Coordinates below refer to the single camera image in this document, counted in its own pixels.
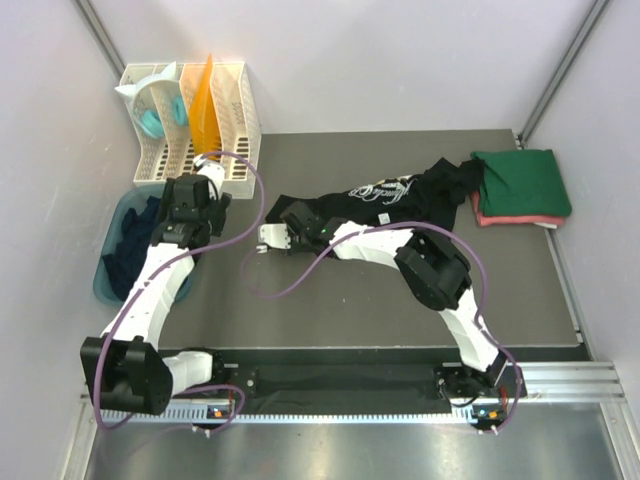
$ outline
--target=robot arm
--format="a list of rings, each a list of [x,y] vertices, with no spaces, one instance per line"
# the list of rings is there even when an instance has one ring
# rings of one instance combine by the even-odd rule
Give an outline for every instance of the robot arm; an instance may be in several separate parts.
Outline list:
[[[211,379],[213,360],[209,353],[185,351],[164,359],[158,354],[164,321],[197,260],[185,256],[148,281],[172,258],[207,245],[211,236],[222,232],[231,200],[229,195],[220,194],[224,168],[202,158],[195,164],[197,174],[170,179],[165,186],[161,222],[154,230],[144,267],[125,305],[141,287],[144,291],[117,330],[104,365],[101,405],[105,409],[157,415],[173,395]],[[88,337],[80,350],[92,397],[98,356],[114,323],[99,338]]]
[[[371,228],[335,218],[325,222],[302,202],[291,205],[281,218],[284,223],[260,227],[259,251],[319,254],[338,239]],[[506,358],[474,323],[477,306],[469,263],[448,239],[423,230],[384,230],[356,234],[336,245],[332,253],[340,260],[364,260],[399,270],[416,299],[445,321],[462,363],[470,369],[467,378],[474,384],[473,395],[495,387]],[[480,324],[486,329],[482,318]]]

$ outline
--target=black t-shirt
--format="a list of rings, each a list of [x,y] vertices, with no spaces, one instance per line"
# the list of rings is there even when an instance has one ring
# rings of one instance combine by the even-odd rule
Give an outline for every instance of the black t-shirt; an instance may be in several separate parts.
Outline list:
[[[383,180],[347,192],[318,198],[281,195],[266,216],[267,223],[280,223],[280,215],[296,201],[326,221],[345,218],[361,225],[378,226],[402,221],[426,221],[453,230],[458,205],[478,189],[484,162],[469,160],[460,166],[441,158],[424,173]]]

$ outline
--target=pink folded towel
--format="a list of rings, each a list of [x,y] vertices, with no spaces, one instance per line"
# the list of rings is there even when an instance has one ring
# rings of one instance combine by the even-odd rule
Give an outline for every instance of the pink folded towel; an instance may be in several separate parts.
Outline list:
[[[518,217],[485,217],[482,212],[478,210],[478,203],[480,202],[480,194],[473,192],[471,195],[471,203],[473,204],[473,211],[476,214],[476,220],[481,227],[488,227],[489,225],[504,225],[514,223],[548,223],[551,225],[560,226],[564,224],[563,217],[552,217],[550,215],[522,215]]]

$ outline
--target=white plastic holder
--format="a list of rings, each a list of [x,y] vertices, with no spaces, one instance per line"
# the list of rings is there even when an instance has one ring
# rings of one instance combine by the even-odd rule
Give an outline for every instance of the white plastic holder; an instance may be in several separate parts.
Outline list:
[[[149,75],[162,72],[166,67],[166,64],[128,65],[120,85],[134,85]],[[133,102],[127,104],[141,146],[140,162],[133,181],[136,186],[160,183],[167,178],[193,172],[191,131],[189,127],[175,123],[171,103],[175,96],[182,95],[188,112],[204,70],[204,64],[178,64],[176,71],[180,76],[179,81],[152,82],[140,90]],[[222,150],[243,156],[257,168],[262,134],[245,63],[216,62],[209,81]],[[136,118],[140,118],[146,109],[158,112],[165,138],[149,137],[136,122]],[[223,156],[221,163],[227,172],[223,192],[231,194],[236,200],[253,198],[255,177],[249,169],[230,156]]]
[[[222,149],[241,155],[257,168],[262,134],[246,64],[214,63],[211,92]],[[256,179],[247,166],[230,156],[221,161],[228,172],[223,190],[237,199],[253,198]]]
[[[140,142],[140,161],[133,179],[136,186],[164,182],[183,173],[177,166],[187,154],[190,132],[188,126],[176,123],[171,107],[175,97],[181,95],[181,71],[182,66],[176,63],[128,65],[116,89],[125,99]],[[146,110],[158,113],[164,137],[153,138],[140,127]]]

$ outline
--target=dark blue clothing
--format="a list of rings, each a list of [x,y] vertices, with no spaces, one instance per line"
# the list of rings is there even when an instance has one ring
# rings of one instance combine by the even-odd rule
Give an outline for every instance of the dark blue clothing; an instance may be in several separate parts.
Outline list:
[[[159,208],[160,199],[156,197],[147,199],[147,206],[140,215],[130,208],[122,219],[122,240],[116,245],[116,251],[102,256],[111,289],[122,301],[129,296],[147,259],[151,234],[158,224]]]

